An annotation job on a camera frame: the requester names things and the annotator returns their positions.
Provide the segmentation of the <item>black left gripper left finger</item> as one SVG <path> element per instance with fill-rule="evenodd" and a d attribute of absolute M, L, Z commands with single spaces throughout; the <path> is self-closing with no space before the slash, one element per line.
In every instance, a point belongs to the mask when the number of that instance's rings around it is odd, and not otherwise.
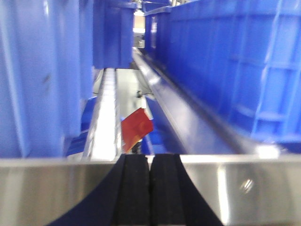
<path fill-rule="evenodd" d="M 143 154 L 123 154 L 96 188 L 52 226 L 150 225 L 149 166 Z"/>

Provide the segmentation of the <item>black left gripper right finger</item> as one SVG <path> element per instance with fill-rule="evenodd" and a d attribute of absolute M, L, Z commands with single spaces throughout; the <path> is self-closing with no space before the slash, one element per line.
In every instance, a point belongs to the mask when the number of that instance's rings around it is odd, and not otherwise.
<path fill-rule="evenodd" d="M 221 226 L 178 154 L 157 154 L 150 167 L 152 226 Z"/>

